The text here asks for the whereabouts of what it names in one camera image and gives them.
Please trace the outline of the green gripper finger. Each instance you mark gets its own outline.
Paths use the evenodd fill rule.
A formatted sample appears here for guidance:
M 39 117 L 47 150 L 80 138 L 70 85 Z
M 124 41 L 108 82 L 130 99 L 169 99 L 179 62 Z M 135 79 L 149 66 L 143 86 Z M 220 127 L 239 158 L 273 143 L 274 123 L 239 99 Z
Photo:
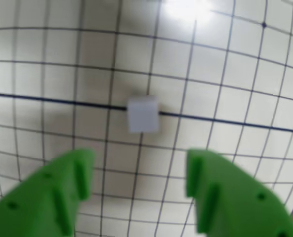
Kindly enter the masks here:
M 78 149 L 40 167 L 0 200 L 0 237 L 71 237 L 91 196 L 95 153 Z
M 278 197 L 212 151 L 187 151 L 185 192 L 194 199 L 199 234 L 293 237 L 293 219 Z

